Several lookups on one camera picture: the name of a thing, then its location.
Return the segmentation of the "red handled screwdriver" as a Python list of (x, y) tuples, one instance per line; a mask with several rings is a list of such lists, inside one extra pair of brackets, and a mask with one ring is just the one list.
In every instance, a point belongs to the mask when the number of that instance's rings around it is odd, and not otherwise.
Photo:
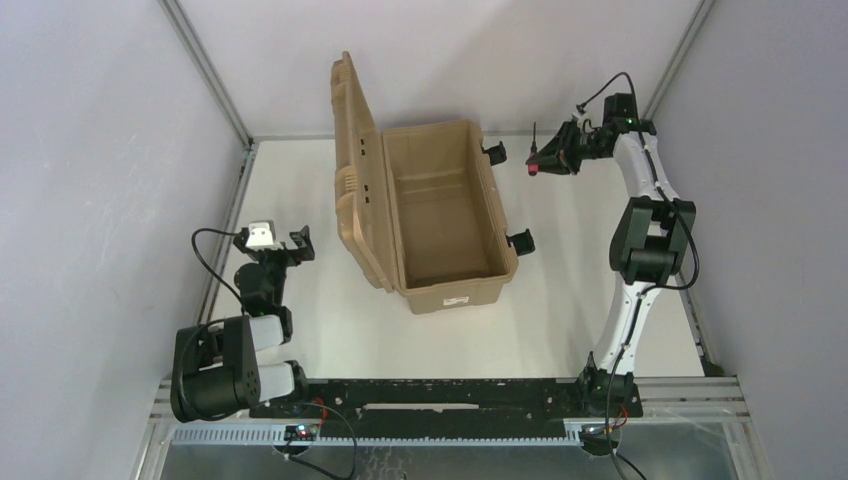
[(531, 140), (531, 145), (530, 145), (530, 149), (529, 149), (529, 155), (528, 155), (528, 158), (525, 162), (529, 176), (536, 176), (538, 174), (538, 164), (537, 164), (537, 161), (535, 160), (535, 157), (536, 157), (537, 152), (538, 152), (536, 138), (537, 138), (536, 122), (533, 122), (532, 140)]

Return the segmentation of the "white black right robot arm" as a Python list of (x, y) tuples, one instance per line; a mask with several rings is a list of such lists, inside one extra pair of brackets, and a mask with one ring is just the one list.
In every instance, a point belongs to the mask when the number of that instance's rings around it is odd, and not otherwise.
[(636, 410), (638, 343), (658, 295), (674, 287), (670, 281), (692, 251), (696, 207), (671, 187), (650, 121), (614, 117), (585, 131), (572, 119), (543, 147), (531, 146), (526, 165), (531, 176), (575, 175), (595, 159), (615, 161), (629, 199), (609, 247), (616, 283), (608, 318), (568, 402), (586, 416), (616, 417)]

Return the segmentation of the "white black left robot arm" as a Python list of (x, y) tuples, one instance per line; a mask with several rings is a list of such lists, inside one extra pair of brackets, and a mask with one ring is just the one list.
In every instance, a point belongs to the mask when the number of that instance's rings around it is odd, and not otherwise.
[(170, 406), (182, 423), (218, 421), (273, 400), (308, 397), (308, 381), (297, 361), (264, 363), (260, 354), (293, 336), (284, 287), (288, 269), (315, 258), (310, 229), (291, 233), (293, 247), (277, 239), (270, 221), (253, 222), (229, 236), (250, 259), (223, 284), (235, 295), (240, 313), (177, 332)]

